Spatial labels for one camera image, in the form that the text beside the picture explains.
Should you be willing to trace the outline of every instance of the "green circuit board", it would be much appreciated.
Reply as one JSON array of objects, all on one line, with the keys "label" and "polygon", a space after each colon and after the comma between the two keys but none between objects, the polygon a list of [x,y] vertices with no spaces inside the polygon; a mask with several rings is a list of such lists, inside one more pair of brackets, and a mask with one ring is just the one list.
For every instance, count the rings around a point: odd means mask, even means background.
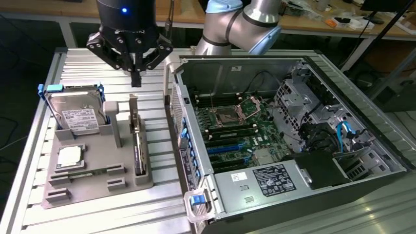
[{"label": "green circuit board", "polygon": [[[206,132],[206,130],[209,132],[221,131],[232,127],[256,126],[253,132],[252,130],[245,131],[249,136],[242,137],[233,137],[238,132],[237,130],[225,130],[221,134],[230,137],[228,140],[233,142],[232,144],[225,142],[224,145],[212,146],[216,142],[221,143],[226,140],[216,141],[205,136],[204,143],[216,173],[278,162],[286,154],[290,154],[286,143],[280,137],[278,129],[269,117],[266,106],[258,97],[246,95],[241,100],[244,102],[241,101],[240,108],[237,105],[194,108],[201,132]],[[238,146],[238,149],[224,153],[209,153],[212,149],[233,146]]]}]

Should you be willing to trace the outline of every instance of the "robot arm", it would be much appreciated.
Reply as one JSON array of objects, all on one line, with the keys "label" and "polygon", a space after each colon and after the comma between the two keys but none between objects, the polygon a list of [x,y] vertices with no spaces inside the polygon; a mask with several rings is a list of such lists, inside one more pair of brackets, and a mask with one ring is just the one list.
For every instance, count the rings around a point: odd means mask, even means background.
[{"label": "robot arm", "polygon": [[[89,36],[86,48],[113,69],[130,73],[132,87],[141,87],[145,70],[154,69],[173,50],[158,34],[154,0],[97,0],[97,7],[100,31]],[[156,49],[142,57],[152,47]]]},{"label": "robot arm", "polygon": [[281,28],[281,0],[252,0],[244,8],[240,0],[209,0],[202,38],[197,55],[228,55],[230,44],[253,55],[261,55],[273,45]]}]

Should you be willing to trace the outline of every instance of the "hard drive label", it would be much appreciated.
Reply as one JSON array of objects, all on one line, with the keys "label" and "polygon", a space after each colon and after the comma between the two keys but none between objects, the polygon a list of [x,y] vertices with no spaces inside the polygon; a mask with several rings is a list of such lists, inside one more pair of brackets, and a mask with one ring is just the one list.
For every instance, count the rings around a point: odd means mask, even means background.
[{"label": "hard drive label", "polygon": [[264,196],[273,196],[296,190],[285,167],[280,164],[253,170]]},{"label": "hard drive label", "polygon": [[93,109],[62,111],[62,115],[72,132],[93,130],[98,128]]}]

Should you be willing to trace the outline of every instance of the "orange object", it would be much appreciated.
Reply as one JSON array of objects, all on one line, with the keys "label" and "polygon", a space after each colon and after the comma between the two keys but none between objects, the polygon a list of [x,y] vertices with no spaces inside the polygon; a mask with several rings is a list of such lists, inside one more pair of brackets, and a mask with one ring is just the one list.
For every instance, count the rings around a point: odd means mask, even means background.
[{"label": "orange object", "polygon": [[332,19],[326,19],[324,22],[333,28],[337,26],[337,23],[334,23]]}]

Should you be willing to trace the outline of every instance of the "aluminum profile table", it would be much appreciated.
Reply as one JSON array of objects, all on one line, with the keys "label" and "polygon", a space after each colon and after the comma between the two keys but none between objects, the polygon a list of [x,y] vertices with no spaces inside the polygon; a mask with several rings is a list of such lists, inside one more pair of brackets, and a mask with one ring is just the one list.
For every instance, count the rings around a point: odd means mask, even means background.
[{"label": "aluminum profile table", "polygon": [[[176,53],[189,54],[189,50],[176,49]],[[245,52],[233,51],[233,54],[244,55]],[[400,131],[392,131],[392,121],[366,97],[354,95],[356,87],[350,86],[350,81],[324,56],[305,50],[280,50],[269,54],[310,56],[344,93],[352,95],[356,105],[398,150],[416,162],[414,143]],[[56,52],[46,84],[86,85],[97,82],[104,85],[106,100],[120,102],[118,120],[129,115],[129,94],[134,93],[138,97],[138,113],[146,123],[154,187],[44,210],[40,202],[56,122],[40,102],[2,214],[1,234],[190,233],[162,106],[162,65],[148,71],[141,88],[130,88],[129,76],[122,71],[114,71],[86,49]],[[414,179],[412,174],[353,203],[252,233],[414,233]]]}]

